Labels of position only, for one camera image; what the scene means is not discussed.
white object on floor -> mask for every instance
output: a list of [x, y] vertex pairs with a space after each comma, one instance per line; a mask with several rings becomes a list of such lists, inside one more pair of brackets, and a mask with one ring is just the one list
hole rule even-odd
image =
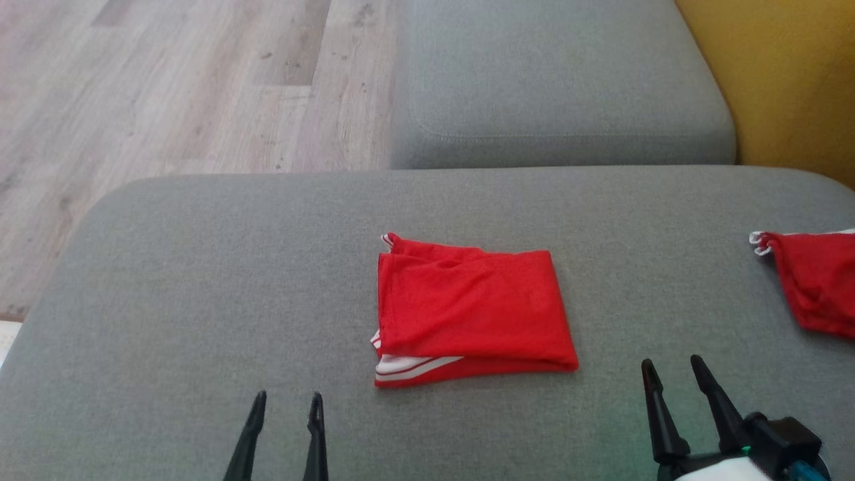
[[748, 458], [725, 460], [681, 476], [680, 481], [771, 481]]
[[12, 342], [18, 336], [19, 330], [21, 330], [21, 323], [0, 321], [0, 367], [3, 367], [6, 354], [9, 353], [9, 348], [12, 347]]

red cloth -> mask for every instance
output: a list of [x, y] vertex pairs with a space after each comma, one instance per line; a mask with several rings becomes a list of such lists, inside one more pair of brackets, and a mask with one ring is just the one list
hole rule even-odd
[[549, 252], [384, 240], [376, 386], [579, 368]]
[[855, 339], [855, 233], [756, 232], [751, 243], [758, 255], [774, 253], [800, 326]]

gray sofa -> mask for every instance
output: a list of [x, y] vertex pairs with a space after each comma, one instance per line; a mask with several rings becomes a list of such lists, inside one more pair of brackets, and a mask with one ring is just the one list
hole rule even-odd
[[[853, 218], [834, 181], [734, 166], [138, 182], [87, 215], [0, 371], [0, 479], [221, 478], [261, 388], [259, 480], [299, 478], [315, 389], [333, 479], [653, 479], [645, 357], [694, 450], [716, 448], [692, 353], [852, 479], [855, 349], [797, 327], [747, 236]], [[377, 390], [390, 230], [549, 249], [580, 370]]]
[[408, 0], [392, 166], [734, 163], [672, 0]]

mustard yellow backrest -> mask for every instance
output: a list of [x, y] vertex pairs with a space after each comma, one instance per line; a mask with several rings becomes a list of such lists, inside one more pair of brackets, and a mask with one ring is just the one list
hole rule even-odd
[[728, 102], [740, 162], [855, 188], [855, 0], [676, 0]]

wooden floor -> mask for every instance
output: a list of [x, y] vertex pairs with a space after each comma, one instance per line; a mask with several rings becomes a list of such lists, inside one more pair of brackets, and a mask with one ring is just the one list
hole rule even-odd
[[145, 177], [383, 169], [395, 0], [0, 0], [0, 319]]

